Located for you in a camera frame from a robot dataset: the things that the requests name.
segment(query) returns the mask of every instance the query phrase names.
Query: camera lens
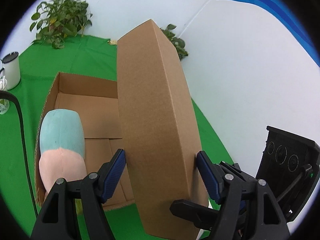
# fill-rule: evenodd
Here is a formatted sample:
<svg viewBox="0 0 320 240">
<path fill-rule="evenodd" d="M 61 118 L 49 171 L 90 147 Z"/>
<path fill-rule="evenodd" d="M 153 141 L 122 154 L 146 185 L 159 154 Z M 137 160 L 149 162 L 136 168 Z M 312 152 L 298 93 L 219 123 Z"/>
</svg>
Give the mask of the camera lens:
<svg viewBox="0 0 320 240">
<path fill-rule="evenodd" d="M 276 161 L 279 164 L 283 164 L 286 157 L 287 157 L 287 149 L 284 146 L 280 145 L 276 152 Z"/>
<path fill-rule="evenodd" d="M 295 171 L 299 164 L 299 158 L 297 155 L 292 155 L 288 161 L 288 169 L 289 171 Z"/>
<path fill-rule="evenodd" d="M 275 144 L 273 142 L 269 142 L 268 148 L 267 148 L 268 153 L 272 154 L 274 149 L 275 149 Z"/>
</svg>

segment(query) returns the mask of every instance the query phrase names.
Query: cardboard box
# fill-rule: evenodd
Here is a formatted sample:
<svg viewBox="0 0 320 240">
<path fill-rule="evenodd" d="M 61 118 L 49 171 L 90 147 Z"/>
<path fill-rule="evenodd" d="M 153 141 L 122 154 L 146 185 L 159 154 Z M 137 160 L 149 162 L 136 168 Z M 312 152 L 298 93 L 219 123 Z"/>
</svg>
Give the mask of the cardboard box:
<svg viewBox="0 0 320 240">
<path fill-rule="evenodd" d="M 208 206 L 195 165 L 200 136 L 177 51 L 152 20 L 118 41 L 117 82 L 124 150 L 145 232 L 195 240 L 199 229 L 169 207 L 177 199 Z"/>
<path fill-rule="evenodd" d="M 117 97 L 115 81 L 76 74 L 57 74 L 44 104 L 36 140 L 36 200 L 40 206 L 46 193 L 39 173 L 39 131 L 44 116 L 59 108 L 78 112 L 84 130 L 87 173 L 97 172 L 103 163 L 111 160 L 117 149 L 123 148 Z M 103 204 L 103 208 L 110 210 L 132 203 L 134 198 L 125 167 L 113 197 Z"/>
</svg>

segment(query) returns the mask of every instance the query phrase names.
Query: green cloth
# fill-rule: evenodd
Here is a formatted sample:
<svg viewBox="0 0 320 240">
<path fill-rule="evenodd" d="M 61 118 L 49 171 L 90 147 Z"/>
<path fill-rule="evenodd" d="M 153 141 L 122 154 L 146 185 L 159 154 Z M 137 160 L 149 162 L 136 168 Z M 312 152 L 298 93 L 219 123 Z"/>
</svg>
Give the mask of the green cloth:
<svg viewBox="0 0 320 240">
<path fill-rule="evenodd" d="M 20 56 L 21 81 L 13 90 L 21 105 L 31 180 L 34 185 L 36 134 L 46 95 L 58 71 L 116 80 L 116 46 L 92 36 L 68 38 L 64 49 L 35 44 Z M 218 136 L 194 103 L 203 150 L 214 163 L 232 160 Z M 35 215 L 26 178 L 19 119 L 13 103 L 0 116 L 0 190 L 10 211 L 28 235 Z M 117 240 L 157 239 L 144 233 L 133 204 L 106 212 Z M 89 239 L 84 217 L 79 216 L 83 240 Z"/>
</svg>

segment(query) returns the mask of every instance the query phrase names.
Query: silver bolt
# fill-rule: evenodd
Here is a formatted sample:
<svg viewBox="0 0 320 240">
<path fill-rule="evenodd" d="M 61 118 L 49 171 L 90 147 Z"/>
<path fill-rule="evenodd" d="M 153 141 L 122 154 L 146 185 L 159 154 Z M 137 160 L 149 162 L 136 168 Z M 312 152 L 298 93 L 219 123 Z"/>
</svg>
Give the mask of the silver bolt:
<svg viewBox="0 0 320 240">
<path fill-rule="evenodd" d="M 233 175 L 232 174 L 226 174 L 226 175 L 224 175 L 224 177 L 227 179 L 227 180 L 233 180 Z"/>
<path fill-rule="evenodd" d="M 264 179 L 259 179 L 258 180 L 258 183 L 261 185 L 261 186 L 265 186 L 267 183 Z"/>
<path fill-rule="evenodd" d="M 59 185 L 62 184 L 63 182 L 64 182 L 64 178 L 59 178 L 56 180 L 56 183 Z"/>
<path fill-rule="evenodd" d="M 95 179 L 96 177 L 98 177 L 98 174 L 95 172 L 89 174 L 89 179 Z"/>
</svg>

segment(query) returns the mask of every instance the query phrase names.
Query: plush toy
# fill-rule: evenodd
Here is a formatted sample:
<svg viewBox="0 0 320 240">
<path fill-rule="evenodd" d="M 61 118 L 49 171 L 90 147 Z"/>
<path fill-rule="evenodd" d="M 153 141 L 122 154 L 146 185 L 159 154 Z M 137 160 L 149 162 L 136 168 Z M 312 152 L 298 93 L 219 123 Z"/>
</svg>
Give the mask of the plush toy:
<svg viewBox="0 0 320 240">
<path fill-rule="evenodd" d="M 84 152 L 84 132 L 78 113 L 67 109 L 49 111 L 41 125 L 39 160 L 47 193 L 58 178 L 73 181 L 87 175 Z M 82 212 L 81 201 L 76 201 L 76 209 L 78 214 Z"/>
</svg>

